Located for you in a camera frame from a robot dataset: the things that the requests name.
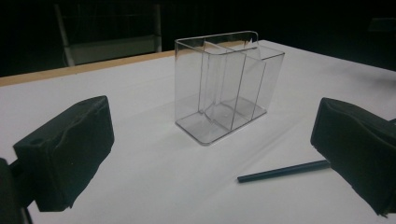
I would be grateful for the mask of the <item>dark thin brush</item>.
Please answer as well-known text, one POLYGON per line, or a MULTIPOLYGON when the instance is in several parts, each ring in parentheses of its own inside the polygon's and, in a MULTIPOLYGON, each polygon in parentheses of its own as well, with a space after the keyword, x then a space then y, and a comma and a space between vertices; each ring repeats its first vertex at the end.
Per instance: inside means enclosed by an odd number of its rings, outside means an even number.
POLYGON ((252 181, 276 178, 286 175, 297 175, 307 172, 314 172, 318 170, 330 168, 330 163, 326 160, 322 161, 311 161, 308 163, 297 164, 289 167, 283 167, 271 171, 260 172, 251 175, 242 175, 237 177, 239 183, 247 183, 252 181))

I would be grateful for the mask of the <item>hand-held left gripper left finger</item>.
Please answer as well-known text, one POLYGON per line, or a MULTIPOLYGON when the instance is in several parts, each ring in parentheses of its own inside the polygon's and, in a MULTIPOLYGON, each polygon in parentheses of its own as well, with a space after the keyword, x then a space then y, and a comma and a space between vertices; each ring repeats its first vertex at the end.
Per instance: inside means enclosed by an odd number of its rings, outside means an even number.
POLYGON ((62 212, 87 188, 114 144, 106 96, 78 102, 14 145, 21 204, 62 212))

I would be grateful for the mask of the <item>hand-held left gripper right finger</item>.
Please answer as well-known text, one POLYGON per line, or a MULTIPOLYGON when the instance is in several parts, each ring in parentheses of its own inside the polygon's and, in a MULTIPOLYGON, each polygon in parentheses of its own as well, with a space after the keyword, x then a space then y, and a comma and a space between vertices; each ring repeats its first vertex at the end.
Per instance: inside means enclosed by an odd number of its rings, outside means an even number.
POLYGON ((310 143, 378 215, 396 213, 396 124, 323 98, 310 143))

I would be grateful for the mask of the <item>white metal stand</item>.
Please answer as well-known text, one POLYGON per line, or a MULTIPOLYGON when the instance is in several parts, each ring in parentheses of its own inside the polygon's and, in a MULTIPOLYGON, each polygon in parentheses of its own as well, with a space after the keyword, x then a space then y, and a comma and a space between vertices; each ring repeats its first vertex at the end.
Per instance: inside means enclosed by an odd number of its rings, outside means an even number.
POLYGON ((162 50, 162 8, 135 0, 76 0, 53 5, 67 66, 162 50))

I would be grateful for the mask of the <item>clear plastic divided organizer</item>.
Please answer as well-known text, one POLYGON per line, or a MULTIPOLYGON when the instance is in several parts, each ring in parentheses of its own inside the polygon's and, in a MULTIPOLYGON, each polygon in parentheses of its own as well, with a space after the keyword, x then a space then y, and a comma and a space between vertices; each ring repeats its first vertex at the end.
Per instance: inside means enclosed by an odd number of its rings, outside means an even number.
POLYGON ((175 123, 203 146, 268 112, 285 53, 253 31, 175 41, 175 123))

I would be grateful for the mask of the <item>white paper sheet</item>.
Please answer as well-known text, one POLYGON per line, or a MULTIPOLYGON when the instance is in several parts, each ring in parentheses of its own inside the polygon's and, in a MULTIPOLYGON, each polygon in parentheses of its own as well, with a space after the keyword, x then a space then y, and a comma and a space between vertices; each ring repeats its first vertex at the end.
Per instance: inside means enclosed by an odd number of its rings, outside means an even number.
POLYGON ((315 161, 310 135, 324 97, 396 118, 396 72, 284 48, 267 115, 211 146, 174 122, 172 52, 0 77, 0 157, 70 105, 108 98, 111 153, 74 205, 30 206, 34 224, 396 224, 332 170, 240 184, 237 177, 315 161))

